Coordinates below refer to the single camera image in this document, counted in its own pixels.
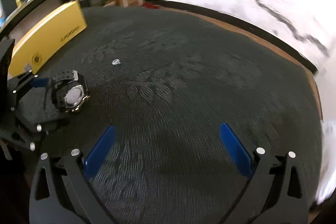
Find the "black wrist watch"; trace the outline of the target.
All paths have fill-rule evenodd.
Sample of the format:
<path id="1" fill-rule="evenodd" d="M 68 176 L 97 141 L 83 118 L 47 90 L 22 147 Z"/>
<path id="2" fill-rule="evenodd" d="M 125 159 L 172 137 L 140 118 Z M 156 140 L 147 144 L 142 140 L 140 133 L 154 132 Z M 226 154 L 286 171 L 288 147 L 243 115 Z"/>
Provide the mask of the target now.
<path id="1" fill-rule="evenodd" d="M 51 91 L 51 102 L 63 113 L 78 112 L 88 101 L 87 82 L 77 70 L 63 71 L 49 78 L 46 91 Z"/>

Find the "yellow cardboard box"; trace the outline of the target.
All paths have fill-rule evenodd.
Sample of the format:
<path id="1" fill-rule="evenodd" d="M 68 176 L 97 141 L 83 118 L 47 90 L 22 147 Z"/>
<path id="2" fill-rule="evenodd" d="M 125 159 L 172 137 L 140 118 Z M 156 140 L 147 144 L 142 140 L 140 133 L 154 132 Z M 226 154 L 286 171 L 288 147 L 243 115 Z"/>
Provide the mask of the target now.
<path id="1" fill-rule="evenodd" d="M 33 26 L 14 46 L 9 75 L 39 69 L 87 27 L 79 1 L 65 3 Z"/>

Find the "small silver charm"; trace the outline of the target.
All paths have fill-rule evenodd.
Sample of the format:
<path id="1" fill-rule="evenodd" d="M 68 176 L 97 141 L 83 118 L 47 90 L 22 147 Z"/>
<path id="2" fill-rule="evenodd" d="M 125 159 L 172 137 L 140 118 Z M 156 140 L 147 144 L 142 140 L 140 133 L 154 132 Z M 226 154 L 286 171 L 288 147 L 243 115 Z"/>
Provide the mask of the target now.
<path id="1" fill-rule="evenodd" d="M 121 64 L 121 61 L 119 59 L 114 59 L 112 61 L 112 65 L 120 65 Z"/>

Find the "white plastic package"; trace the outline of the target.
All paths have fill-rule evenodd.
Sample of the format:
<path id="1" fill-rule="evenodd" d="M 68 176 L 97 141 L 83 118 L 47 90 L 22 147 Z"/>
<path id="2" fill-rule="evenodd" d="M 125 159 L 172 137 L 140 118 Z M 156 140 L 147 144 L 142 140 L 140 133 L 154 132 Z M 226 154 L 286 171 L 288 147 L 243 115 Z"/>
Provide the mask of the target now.
<path id="1" fill-rule="evenodd" d="M 317 204 L 331 197 L 335 191 L 335 120 L 321 122 L 322 126 L 322 161 L 318 188 L 315 195 Z"/>

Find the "black dotted table mat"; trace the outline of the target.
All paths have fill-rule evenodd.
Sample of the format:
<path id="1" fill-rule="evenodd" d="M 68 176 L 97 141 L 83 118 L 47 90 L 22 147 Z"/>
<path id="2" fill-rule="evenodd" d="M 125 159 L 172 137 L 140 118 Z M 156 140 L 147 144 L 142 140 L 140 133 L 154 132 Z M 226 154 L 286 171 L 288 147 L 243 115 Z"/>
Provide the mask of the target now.
<path id="1" fill-rule="evenodd" d="M 321 125 L 302 66 L 190 14 L 83 13 L 87 28 L 39 75 L 75 69 L 91 96 L 42 151 L 88 153 L 114 126 L 116 142 L 91 185 L 118 223 L 218 223 L 246 182 L 221 143 L 223 123 L 276 155 L 295 152 L 314 202 Z"/>

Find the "red cloth on floor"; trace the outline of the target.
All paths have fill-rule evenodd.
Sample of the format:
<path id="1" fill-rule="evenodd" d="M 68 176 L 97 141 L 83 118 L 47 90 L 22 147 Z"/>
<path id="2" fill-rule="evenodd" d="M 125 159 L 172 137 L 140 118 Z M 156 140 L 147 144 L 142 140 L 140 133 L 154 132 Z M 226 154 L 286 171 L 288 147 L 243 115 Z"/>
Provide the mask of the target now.
<path id="1" fill-rule="evenodd" d="M 143 5 L 142 5 L 143 8 L 147 8 L 147 9 L 154 9 L 154 10 L 157 10 L 157 9 L 160 9 L 160 6 L 158 5 L 155 5 L 151 2 L 145 2 Z"/>

